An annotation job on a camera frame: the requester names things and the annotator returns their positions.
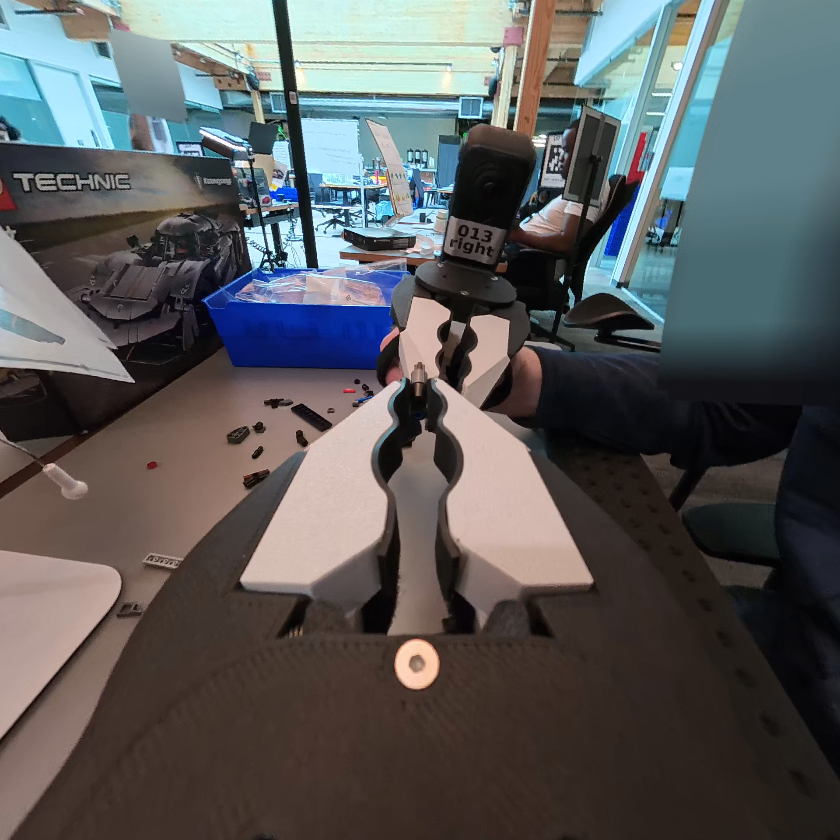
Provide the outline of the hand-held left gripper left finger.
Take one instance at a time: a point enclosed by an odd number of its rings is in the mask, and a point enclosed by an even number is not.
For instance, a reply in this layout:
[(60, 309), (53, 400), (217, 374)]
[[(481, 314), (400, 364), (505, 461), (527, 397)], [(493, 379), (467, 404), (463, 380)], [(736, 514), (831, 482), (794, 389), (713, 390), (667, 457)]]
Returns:
[(311, 444), (240, 575), (247, 592), (337, 606), (385, 634), (396, 609), (399, 534), (388, 480), (402, 464), (404, 384)]

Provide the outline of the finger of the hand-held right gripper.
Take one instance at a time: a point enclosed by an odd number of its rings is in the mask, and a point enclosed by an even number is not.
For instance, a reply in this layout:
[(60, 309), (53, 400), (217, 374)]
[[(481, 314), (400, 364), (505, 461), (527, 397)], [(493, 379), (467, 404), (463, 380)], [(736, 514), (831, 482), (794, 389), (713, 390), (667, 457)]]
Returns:
[(508, 368), (510, 322), (494, 314), (473, 316), (458, 344), (450, 384), (481, 408)]
[(420, 364), (426, 378), (453, 384), (456, 351), (461, 342), (461, 323), (452, 325), (453, 313), (432, 298), (414, 298), (405, 328), (399, 336), (400, 365), (411, 379)]

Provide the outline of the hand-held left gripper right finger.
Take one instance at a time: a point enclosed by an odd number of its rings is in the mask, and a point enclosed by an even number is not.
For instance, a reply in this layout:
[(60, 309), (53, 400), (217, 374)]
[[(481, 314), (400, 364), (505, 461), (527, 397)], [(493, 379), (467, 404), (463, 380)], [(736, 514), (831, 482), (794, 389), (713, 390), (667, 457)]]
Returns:
[(446, 479), (435, 560), (444, 628), (470, 634), (501, 603), (594, 585), (530, 449), (441, 380), (429, 383), (434, 464)]

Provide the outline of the dark grey lego connector assembly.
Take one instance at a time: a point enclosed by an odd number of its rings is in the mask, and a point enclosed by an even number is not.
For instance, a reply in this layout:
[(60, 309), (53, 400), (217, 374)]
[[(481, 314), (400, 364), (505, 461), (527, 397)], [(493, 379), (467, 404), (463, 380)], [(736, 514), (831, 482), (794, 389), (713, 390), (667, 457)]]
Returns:
[[(417, 437), (422, 431), (434, 431), (438, 423), (440, 405), (436, 392), (428, 384), (428, 375), (424, 363), (416, 362), (409, 378), (409, 431)], [(412, 411), (421, 408), (425, 410), (426, 417), (417, 421), (412, 417)]]

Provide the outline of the person's right forearm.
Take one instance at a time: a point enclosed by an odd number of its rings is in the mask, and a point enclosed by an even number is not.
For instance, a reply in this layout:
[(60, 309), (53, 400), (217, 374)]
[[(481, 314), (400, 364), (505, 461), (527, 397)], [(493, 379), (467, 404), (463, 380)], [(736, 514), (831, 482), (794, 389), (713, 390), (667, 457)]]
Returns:
[(574, 434), (678, 469), (752, 463), (787, 449), (800, 406), (684, 401), (659, 390), (658, 359), (536, 348), (542, 386), (525, 427)]

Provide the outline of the dark printed lego box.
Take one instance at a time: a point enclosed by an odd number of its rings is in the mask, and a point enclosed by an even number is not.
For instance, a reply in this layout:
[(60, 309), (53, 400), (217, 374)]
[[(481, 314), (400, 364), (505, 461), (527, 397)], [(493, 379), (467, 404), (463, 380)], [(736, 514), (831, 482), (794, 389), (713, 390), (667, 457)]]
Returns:
[(222, 347), (204, 299), (250, 269), (224, 158), (2, 143), (2, 229), (114, 345), (133, 382), (2, 363), (11, 440), (94, 430)]

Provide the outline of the lego instruction booklet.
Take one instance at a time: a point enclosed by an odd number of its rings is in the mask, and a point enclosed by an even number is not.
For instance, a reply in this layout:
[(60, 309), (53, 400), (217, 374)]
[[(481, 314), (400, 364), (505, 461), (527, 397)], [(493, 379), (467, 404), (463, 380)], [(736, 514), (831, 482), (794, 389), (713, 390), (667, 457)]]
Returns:
[(1, 364), (134, 383), (115, 344), (6, 230), (1, 233)]

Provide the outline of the person's right hand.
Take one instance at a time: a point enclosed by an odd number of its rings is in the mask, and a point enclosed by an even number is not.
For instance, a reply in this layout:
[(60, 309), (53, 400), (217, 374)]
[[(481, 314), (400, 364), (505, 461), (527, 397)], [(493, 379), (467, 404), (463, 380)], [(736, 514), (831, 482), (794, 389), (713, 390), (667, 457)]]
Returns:
[(500, 382), (504, 399), (487, 406), (486, 411), (528, 424), (536, 417), (543, 383), (540, 358), (530, 345), (523, 346), (511, 359)]

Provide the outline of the wooden-edged background table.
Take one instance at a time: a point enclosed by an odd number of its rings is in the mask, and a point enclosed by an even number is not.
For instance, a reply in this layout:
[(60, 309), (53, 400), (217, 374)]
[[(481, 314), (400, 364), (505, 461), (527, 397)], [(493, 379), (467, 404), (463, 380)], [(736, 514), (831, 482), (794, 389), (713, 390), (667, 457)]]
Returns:
[(479, 269), (504, 271), (504, 245), (509, 228), (496, 227), (474, 220), (448, 216), (441, 232), (433, 224), (402, 219), (390, 227), (416, 236), (416, 244), (408, 250), (365, 251), (343, 242), (339, 255), (360, 263), (404, 259), (410, 267), (452, 259)]

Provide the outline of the grey panel on stand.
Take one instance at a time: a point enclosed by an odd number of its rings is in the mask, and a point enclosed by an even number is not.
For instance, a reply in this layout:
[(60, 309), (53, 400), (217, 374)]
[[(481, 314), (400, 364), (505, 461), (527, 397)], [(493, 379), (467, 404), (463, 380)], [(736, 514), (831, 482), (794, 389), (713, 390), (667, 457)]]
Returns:
[(621, 121), (589, 106), (583, 106), (577, 127), (570, 168), (565, 177), (563, 197), (573, 203), (599, 208), (602, 189), (607, 183)]

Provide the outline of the black flat box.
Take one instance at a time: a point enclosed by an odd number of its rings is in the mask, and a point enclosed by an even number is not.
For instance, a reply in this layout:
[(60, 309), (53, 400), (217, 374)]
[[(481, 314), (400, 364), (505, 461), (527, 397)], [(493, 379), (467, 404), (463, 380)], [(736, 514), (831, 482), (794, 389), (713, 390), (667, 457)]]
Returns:
[(386, 227), (345, 227), (344, 242), (365, 251), (408, 250), (415, 246), (415, 234)]

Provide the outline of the clear plastic bags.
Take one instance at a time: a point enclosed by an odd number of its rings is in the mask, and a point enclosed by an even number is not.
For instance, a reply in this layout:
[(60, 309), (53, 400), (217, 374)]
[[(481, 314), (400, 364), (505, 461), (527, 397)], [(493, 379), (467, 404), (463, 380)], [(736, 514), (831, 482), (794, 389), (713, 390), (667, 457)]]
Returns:
[(407, 269), (404, 259), (330, 269), (257, 269), (229, 296), (238, 301), (276, 305), (384, 307)]

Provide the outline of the black office chair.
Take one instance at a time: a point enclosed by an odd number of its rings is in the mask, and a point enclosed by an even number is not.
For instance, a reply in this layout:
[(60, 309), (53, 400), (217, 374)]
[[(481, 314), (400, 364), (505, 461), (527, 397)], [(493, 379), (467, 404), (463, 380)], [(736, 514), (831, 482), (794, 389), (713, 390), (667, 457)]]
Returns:
[[(574, 349), (572, 342), (559, 337), (562, 316), (569, 309), (570, 298), (573, 298), (574, 302), (582, 300), (585, 270), (595, 247), (629, 204), (637, 187), (636, 183), (627, 183), (624, 175), (610, 176), (607, 181), (610, 185), (610, 196), (605, 211), (585, 234), (582, 228), (587, 210), (585, 213), (581, 211), (574, 246), (568, 254), (523, 248), (510, 259), (506, 254), (508, 242), (505, 246), (506, 277), (517, 290), (518, 299), (525, 304), (529, 312), (554, 311), (551, 331), (532, 326), (533, 335), (548, 339), (552, 343), (560, 343), (570, 350)], [(524, 206), (522, 220), (517, 226), (557, 196), (561, 196), (558, 191), (542, 191), (539, 197), (548, 198), (548, 202), (538, 205), (533, 201)]]

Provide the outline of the blue plastic bin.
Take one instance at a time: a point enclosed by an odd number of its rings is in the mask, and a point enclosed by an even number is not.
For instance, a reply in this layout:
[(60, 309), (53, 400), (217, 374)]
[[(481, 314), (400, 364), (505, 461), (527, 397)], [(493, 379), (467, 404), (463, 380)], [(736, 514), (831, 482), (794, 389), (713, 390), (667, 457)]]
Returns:
[(250, 368), (375, 368), (392, 328), (391, 305), (334, 307), (233, 299), (256, 269), (203, 300), (232, 365)]

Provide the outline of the black dotted chair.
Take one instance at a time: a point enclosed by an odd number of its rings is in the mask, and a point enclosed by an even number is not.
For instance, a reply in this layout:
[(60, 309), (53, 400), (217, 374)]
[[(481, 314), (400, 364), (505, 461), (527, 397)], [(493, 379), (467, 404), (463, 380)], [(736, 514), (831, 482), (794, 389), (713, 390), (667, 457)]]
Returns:
[(574, 712), (562, 838), (838, 838), (838, 779), (637, 455), (547, 433), (594, 584), (535, 595)]

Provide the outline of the black pole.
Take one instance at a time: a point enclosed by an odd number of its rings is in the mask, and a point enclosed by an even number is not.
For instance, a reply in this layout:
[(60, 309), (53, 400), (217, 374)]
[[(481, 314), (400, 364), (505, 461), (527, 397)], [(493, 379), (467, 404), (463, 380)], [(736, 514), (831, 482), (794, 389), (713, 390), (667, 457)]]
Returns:
[(309, 190), (308, 167), (302, 134), (298, 80), (291, 42), (291, 23), (288, 3), (287, 1), (273, 1), (271, 4), (275, 19), (282, 89), (286, 103), (290, 157), (296, 177), (298, 211), (301, 220), (304, 254), (307, 267), (316, 269), (319, 267), (319, 259), (312, 217), (312, 199)]

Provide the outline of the white book stand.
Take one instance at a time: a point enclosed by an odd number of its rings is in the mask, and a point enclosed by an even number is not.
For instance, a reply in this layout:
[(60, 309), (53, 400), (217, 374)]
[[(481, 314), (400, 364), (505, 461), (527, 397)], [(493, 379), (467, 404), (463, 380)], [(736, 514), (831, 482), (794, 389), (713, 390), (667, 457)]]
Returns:
[(57, 486), (34, 463), (35, 497), (2, 499), (2, 737), (116, 602), (112, 521), (92, 479)]

